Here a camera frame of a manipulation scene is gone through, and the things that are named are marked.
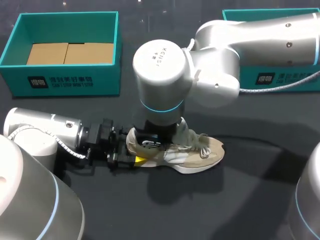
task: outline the shoe logo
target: shoe logo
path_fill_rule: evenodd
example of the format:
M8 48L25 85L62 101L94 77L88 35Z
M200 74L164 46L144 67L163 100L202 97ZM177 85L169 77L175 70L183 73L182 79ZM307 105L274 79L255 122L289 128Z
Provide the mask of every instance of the shoe logo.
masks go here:
M159 148L160 146L161 146L160 142L154 142L154 141L148 141L148 140L145 140L142 142L142 147L144 148L156 149L156 148Z

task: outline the box logo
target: box logo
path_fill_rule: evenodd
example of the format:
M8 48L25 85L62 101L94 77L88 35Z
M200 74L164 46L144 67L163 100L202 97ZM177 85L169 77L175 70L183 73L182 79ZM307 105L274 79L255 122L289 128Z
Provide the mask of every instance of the box logo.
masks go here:
M28 80L33 89L48 88L48 84L44 76L28 76Z
M255 85L269 85L274 80L275 72L261 72L256 78Z

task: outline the cardboard box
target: cardboard box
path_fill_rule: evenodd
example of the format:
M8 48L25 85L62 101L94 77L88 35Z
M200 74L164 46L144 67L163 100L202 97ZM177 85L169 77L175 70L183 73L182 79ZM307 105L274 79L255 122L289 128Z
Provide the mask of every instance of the cardboard box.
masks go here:
M0 58L15 97L120 93L118 12L22 13Z
M290 17L320 12L319 8L283 8L283 9L240 9L223 10L223 19L228 21L249 22ZM320 71L319 65L294 67L242 66L240 68L240 87L242 89L268 89L295 83ZM260 78L270 78L267 84L259 84ZM318 79L290 87L277 92L320 91Z

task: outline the yellow tag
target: yellow tag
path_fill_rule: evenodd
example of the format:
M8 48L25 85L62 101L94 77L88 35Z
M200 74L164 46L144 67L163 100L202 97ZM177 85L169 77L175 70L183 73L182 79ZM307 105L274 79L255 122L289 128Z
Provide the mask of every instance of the yellow tag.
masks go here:
M147 161L146 158L140 157L140 156L136 156L136 157L135 157L135 163L134 163L134 165L135 165L136 167L139 167L139 166L143 165L146 161Z
M138 162L142 162L142 161L146 161L147 159L146 158L143 158L143 157L140 157L140 156L136 156L135 157L135 162L138 163Z

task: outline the white cable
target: white cable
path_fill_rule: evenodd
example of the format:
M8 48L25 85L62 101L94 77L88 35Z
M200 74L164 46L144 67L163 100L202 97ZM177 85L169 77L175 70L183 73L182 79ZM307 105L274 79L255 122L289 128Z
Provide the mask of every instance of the white cable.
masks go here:
M189 46L186 48L188 51L191 51L191 49L194 48L195 40L193 38L190 39Z
M84 159L86 158L85 155L81 155L81 154L78 154L74 151L72 151L69 147L67 147L56 135L54 135L52 132L50 132L49 130L45 130L45 129L40 129L40 128L37 128L37 127L34 127L34 126L31 126L31 125L24 125L24 126L21 126L21 127L18 127L16 130L14 130L10 136L8 136L8 139L9 140L13 140L15 138L15 136L23 131L23 130L26 130L26 129L38 129L40 131L42 131L43 133L45 134L48 134L50 135L51 137L53 137L56 142L61 146L63 147L64 150L66 150L68 153L70 153L72 156L78 158L78 159Z
M283 89L292 88L292 87L300 85L300 84L304 84L304 83L306 83L308 81L316 79L319 76L320 76L320 71L317 71L314 74L312 74L310 76L307 76L304 79L301 79L301 80L299 80L297 82L294 82L294 83L291 83L291 84L288 84L288 85L277 86L277 87L272 87L272 88L265 88L265 89L243 89L243 88L240 88L240 93L257 94L257 93L275 92L275 91L279 91L279 90L283 90Z

